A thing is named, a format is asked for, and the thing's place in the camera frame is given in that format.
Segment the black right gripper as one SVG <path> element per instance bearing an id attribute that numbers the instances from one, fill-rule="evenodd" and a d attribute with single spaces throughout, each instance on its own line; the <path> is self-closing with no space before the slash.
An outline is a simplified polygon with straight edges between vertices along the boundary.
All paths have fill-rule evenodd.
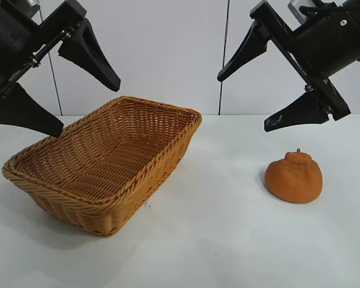
<path id="1" fill-rule="evenodd" d="M 323 124 L 351 113 L 330 77 L 360 61 L 360 1 L 315 1 L 300 5 L 306 21 L 291 30 L 267 1 L 251 10 L 254 20 L 242 43 L 217 75 L 225 81 L 242 66 L 267 51 L 272 41 L 305 81 L 305 92 L 264 121 L 266 132 L 281 128 Z"/>

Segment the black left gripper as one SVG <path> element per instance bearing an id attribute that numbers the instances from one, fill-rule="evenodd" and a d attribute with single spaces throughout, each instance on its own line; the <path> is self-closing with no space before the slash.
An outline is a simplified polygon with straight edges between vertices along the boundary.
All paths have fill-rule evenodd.
<path id="1" fill-rule="evenodd" d="M 32 16 L 37 1 L 0 1 L 0 125 L 59 137 L 63 123 L 34 101 L 19 79 L 57 45 L 60 57 L 76 64 L 113 92 L 121 79 L 106 59 L 87 11 L 78 1 L 63 1 L 40 24 Z"/>

